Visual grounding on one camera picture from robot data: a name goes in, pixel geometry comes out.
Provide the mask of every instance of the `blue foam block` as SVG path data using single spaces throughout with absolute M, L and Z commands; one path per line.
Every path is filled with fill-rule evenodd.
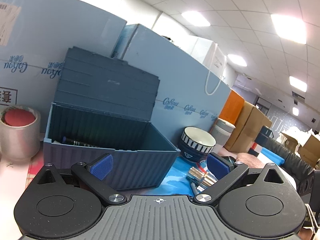
M 230 168 L 211 154 L 207 158 L 207 167 L 217 179 L 222 179 L 230 173 Z

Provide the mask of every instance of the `air vent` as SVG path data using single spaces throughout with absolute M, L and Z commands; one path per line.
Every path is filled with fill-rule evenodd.
M 299 94 L 297 94 L 296 92 L 293 92 L 293 91 L 292 91 L 292 96 L 294 98 L 298 99 L 299 101 L 301 101 L 302 103 L 304 103 L 304 99 L 305 98 L 303 96 L 301 96 L 301 95 L 299 95 Z

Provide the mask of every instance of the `fluorescent light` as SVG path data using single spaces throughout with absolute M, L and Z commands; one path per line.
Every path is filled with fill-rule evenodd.
M 234 63 L 242 67 L 246 67 L 247 63 L 243 59 L 243 57 L 233 54 L 228 54 L 228 58 Z
M 292 113 L 295 115 L 295 116 L 298 116 L 299 115 L 299 109 L 298 108 L 292 108 Z
M 292 85 L 293 87 L 303 91 L 303 92 L 306 92 L 307 91 L 307 84 L 295 77 L 292 77 L 290 76 L 289 77 L 289 80 L 290 80 L 290 85 Z
M 201 13 L 196 11 L 184 12 L 181 14 L 188 22 L 194 26 L 210 26 L 211 24 L 202 16 Z
M 271 14 L 271 19 L 281 38 L 302 44 L 307 43 L 306 25 L 301 19 L 279 14 Z

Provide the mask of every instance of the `light blue foam board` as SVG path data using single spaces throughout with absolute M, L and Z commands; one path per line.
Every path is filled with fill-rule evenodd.
M 26 105 L 41 114 L 45 130 L 64 58 L 73 46 L 110 57 L 124 19 L 80 0 L 0 0 L 20 7 L 6 46 L 0 45 L 0 93 L 7 105 Z
M 160 79 L 151 122 L 164 136 L 175 144 L 184 127 L 209 131 L 230 94 L 225 83 L 208 96 L 204 91 L 208 69 L 143 25 L 127 25 L 119 42 L 124 44 L 117 44 L 114 55 Z M 218 82 L 211 73 L 209 93 Z

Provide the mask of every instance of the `blue box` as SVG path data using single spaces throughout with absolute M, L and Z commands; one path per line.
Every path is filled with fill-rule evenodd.
M 158 187 L 180 150 L 150 122 L 157 76 L 73 47 L 51 105 L 44 138 L 44 162 L 58 169 L 113 156 L 105 182 L 117 190 Z M 56 144 L 61 138 L 102 148 Z

